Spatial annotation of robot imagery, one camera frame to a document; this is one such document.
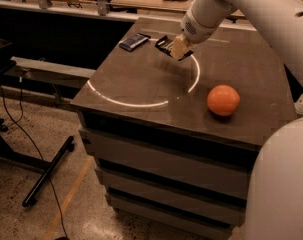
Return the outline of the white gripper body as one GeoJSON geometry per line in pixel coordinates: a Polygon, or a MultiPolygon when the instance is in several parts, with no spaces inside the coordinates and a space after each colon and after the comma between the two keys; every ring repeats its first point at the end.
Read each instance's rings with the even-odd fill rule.
{"type": "Polygon", "coordinates": [[[221,23],[221,17],[206,11],[188,9],[181,21],[181,30],[192,44],[207,40],[221,23]]]}

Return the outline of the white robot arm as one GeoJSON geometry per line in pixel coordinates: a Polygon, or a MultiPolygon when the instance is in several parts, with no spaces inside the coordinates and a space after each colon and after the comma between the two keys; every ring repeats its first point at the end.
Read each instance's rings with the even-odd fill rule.
{"type": "MultiPolygon", "coordinates": [[[[172,55],[208,39],[240,10],[303,86],[301,0],[194,0],[181,22],[172,55]]],[[[245,240],[303,240],[303,117],[265,137],[250,176],[245,240]]]]}

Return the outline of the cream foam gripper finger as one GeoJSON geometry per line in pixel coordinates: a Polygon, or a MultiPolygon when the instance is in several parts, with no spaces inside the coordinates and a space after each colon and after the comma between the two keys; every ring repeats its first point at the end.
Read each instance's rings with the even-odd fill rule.
{"type": "Polygon", "coordinates": [[[173,46],[170,55],[176,59],[181,60],[192,54],[191,44],[184,34],[176,36],[173,40],[173,46]]]}

